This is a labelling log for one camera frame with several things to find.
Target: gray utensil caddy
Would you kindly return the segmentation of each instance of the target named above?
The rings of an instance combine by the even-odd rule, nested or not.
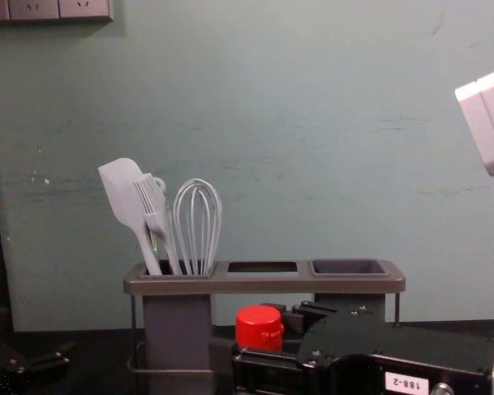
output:
[[[231,275],[238,272],[242,275]],[[283,276],[284,272],[294,273]],[[395,294],[398,322],[405,283],[397,266],[377,259],[220,261],[210,276],[149,276],[141,263],[123,283],[132,303],[133,355],[128,367],[136,380],[140,374],[149,377],[150,395],[213,395],[207,346],[213,332],[212,295],[311,293],[316,302],[340,309],[365,305],[384,319],[385,296]],[[147,369],[137,366],[138,296],[143,305]]]

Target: red bottle cap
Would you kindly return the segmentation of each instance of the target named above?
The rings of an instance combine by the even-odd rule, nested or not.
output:
[[[236,314],[236,343],[239,347],[280,351],[282,335],[282,315],[273,307],[249,306]]]

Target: teal wall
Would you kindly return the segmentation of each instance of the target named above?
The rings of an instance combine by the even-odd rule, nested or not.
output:
[[[17,330],[128,326],[141,255],[96,172],[121,156],[170,192],[217,186],[219,258],[386,258],[402,319],[494,318],[494,179],[454,100],[494,71],[494,0],[116,0],[115,18],[0,28]]]

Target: whisk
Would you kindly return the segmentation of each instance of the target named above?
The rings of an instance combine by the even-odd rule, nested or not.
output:
[[[197,202],[201,210],[200,219],[196,217]],[[186,210],[185,232],[181,219],[183,210]],[[216,189],[203,179],[190,179],[179,189],[172,212],[179,250],[187,274],[204,276],[210,274],[221,231],[221,199]],[[201,240],[196,240],[197,221],[201,222]]]

